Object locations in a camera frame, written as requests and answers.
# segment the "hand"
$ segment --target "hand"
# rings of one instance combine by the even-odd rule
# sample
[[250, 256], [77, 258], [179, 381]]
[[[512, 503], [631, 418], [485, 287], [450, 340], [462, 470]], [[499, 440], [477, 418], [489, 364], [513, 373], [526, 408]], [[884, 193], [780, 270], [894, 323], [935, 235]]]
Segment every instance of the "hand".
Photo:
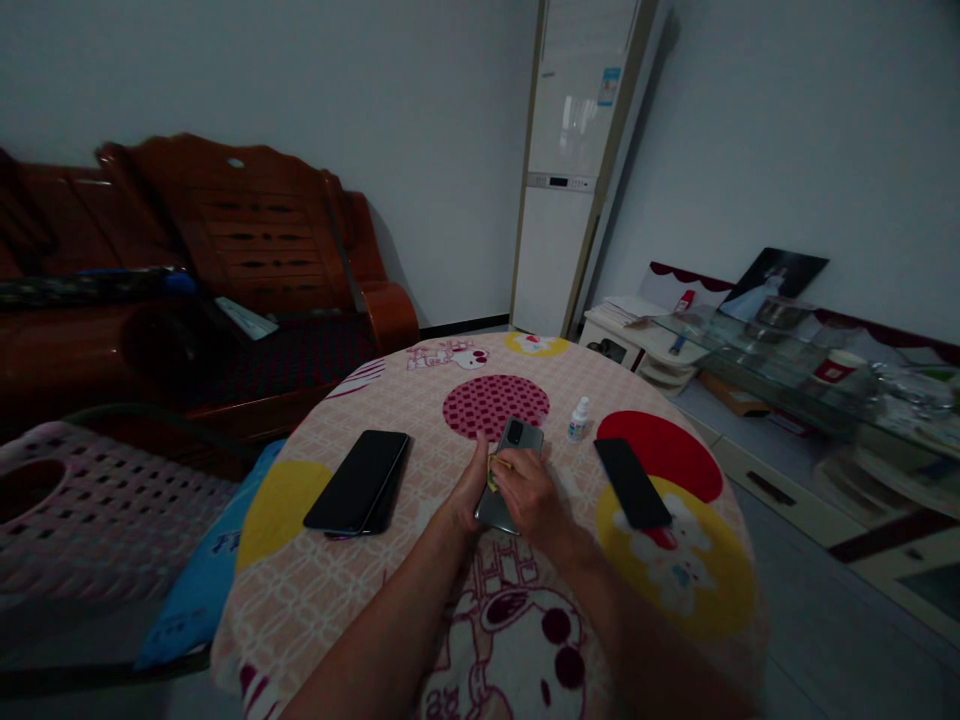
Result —
[[511, 448], [501, 450], [498, 457], [513, 465], [510, 470], [495, 462], [493, 475], [514, 526], [534, 547], [553, 559], [562, 540], [575, 528], [573, 519], [560, 504], [553, 479], [533, 450]]
[[473, 516], [487, 484], [487, 453], [489, 444], [482, 430], [477, 431], [477, 446], [473, 457], [460, 474], [456, 487], [450, 491], [444, 506], [449, 509], [454, 521], [466, 532], [473, 535], [480, 530], [480, 523]]

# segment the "sofa armrest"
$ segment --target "sofa armrest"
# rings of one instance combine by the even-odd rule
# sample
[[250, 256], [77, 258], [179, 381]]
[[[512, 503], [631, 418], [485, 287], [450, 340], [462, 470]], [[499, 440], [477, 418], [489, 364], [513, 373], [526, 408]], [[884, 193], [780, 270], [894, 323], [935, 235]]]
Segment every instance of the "sofa armrest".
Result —
[[417, 313], [406, 290], [392, 282], [358, 283], [381, 355], [420, 341]]

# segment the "baseboard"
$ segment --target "baseboard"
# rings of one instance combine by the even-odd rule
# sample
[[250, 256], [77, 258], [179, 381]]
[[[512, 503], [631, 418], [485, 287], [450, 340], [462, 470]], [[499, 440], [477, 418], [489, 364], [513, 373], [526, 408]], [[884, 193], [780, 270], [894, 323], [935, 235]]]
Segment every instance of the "baseboard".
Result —
[[429, 328], [420, 328], [421, 340], [432, 340], [438, 337], [448, 337], [450, 335], [460, 335], [474, 330], [483, 330], [488, 327], [497, 327], [506, 325], [510, 322], [510, 315], [491, 315], [488, 318], [477, 318], [476, 320], [463, 320], [458, 323], [447, 323], [446, 325], [434, 325]]

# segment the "tablecloth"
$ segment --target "tablecloth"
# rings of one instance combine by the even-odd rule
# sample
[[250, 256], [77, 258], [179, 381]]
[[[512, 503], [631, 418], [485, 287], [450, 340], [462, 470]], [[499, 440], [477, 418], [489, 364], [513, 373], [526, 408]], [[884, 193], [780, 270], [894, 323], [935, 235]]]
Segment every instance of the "tablecloth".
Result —
[[[590, 398], [580, 443], [570, 414]], [[410, 552], [470, 459], [477, 428], [541, 427], [574, 519], [628, 581], [739, 686], [762, 683], [767, 639], [754, 555], [733, 493], [682, 414], [629, 370], [558, 338], [494, 333], [419, 343], [358, 368], [287, 441], [254, 500], [212, 651], [249, 718], [276, 717]], [[303, 516], [360, 433], [409, 433], [391, 526], [331, 541]], [[674, 516], [625, 522], [593, 447], [626, 437]], [[447, 607], [420, 717], [609, 717], [622, 710], [570, 588], [522, 538], [484, 533]], [[657, 662], [651, 651], [650, 661]]]

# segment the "small white bottle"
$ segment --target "small white bottle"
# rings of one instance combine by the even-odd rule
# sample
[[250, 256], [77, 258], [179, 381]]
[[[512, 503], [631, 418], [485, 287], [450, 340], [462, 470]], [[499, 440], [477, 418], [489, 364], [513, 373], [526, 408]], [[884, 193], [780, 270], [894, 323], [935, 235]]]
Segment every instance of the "small white bottle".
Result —
[[582, 397], [577, 404], [577, 409], [570, 416], [570, 427], [567, 428], [567, 440], [570, 442], [580, 442], [587, 428], [587, 408], [590, 405], [590, 398]]

